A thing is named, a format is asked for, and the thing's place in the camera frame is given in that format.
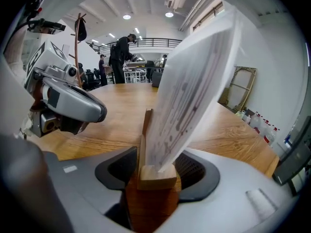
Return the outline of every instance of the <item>white wall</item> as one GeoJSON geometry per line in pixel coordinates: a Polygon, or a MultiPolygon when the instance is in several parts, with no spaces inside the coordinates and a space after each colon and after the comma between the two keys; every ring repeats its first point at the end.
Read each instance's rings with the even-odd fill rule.
{"type": "Polygon", "coordinates": [[[303,37],[292,22],[256,28],[242,17],[243,35],[236,65],[257,68],[246,106],[280,128],[283,138],[301,108],[297,108],[301,94],[306,92],[303,37]]]}
{"type": "MultiPolygon", "coordinates": [[[[69,45],[69,53],[74,56],[74,36],[70,35],[74,33],[74,31],[63,21],[60,20],[59,23],[66,25],[65,31],[50,35],[50,34],[42,34],[41,44],[49,39],[52,41],[59,49],[63,48],[63,45],[69,45]]],[[[98,62],[100,56],[86,43],[81,42],[78,44],[78,61],[83,64],[83,69],[98,69],[98,62]]],[[[75,64],[74,59],[68,56],[68,60],[73,65],[75,64]]]]}

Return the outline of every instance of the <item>backpack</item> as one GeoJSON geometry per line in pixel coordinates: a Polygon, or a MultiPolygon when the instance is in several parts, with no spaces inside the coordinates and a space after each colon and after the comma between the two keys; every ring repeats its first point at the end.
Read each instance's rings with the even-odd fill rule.
{"type": "MultiPolygon", "coordinates": [[[[80,18],[80,23],[79,23],[79,32],[78,32],[78,41],[84,41],[86,39],[86,26],[85,23],[86,21],[83,18],[80,18]]],[[[77,28],[77,23],[78,20],[75,21],[74,23],[74,28],[77,28]]]]}

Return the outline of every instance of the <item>window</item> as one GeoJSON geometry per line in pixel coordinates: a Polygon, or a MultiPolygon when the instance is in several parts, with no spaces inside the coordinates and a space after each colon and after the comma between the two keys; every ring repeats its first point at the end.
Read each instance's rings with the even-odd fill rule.
{"type": "Polygon", "coordinates": [[[194,27],[193,31],[195,31],[201,24],[206,20],[211,20],[216,17],[221,12],[225,11],[225,7],[223,2],[219,3],[216,7],[212,8],[210,12],[208,12],[194,27]]]}

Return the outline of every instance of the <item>white label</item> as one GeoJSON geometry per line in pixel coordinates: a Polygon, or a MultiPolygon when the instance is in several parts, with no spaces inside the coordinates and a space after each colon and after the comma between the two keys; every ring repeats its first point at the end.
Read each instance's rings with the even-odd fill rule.
{"type": "Polygon", "coordinates": [[[65,173],[69,173],[69,172],[77,170],[78,168],[76,166],[68,166],[68,167],[64,167],[63,169],[65,173]]]}

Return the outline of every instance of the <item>wooden stand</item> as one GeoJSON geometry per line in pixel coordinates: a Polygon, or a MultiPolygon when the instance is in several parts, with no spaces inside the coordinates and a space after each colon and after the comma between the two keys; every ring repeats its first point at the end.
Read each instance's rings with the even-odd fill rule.
{"type": "Polygon", "coordinates": [[[138,190],[161,190],[175,186],[177,175],[176,169],[171,164],[164,172],[157,172],[155,166],[145,165],[146,132],[150,122],[152,110],[147,110],[142,128],[138,163],[138,190]]]}
{"type": "Polygon", "coordinates": [[[78,15],[78,19],[77,19],[77,26],[75,28],[75,34],[71,34],[74,36],[74,56],[72,56],[71,54],[69,54],[70,57],[75,59],[75,65],[77,68],[77,74],[76,74],[76,78],[78,80],[78,85],[80,88],[82,88],[82,83],[81,83],[81,75],[79,72],[79,61],[78,61],[78,44],[80,42],[78,42],[78,32],[79,32],[79,26],[80,26],[80,19],[83,18],[86,14],[84,14],[83,16],[81,16],[81,13],[79,13],[78,15]]]}

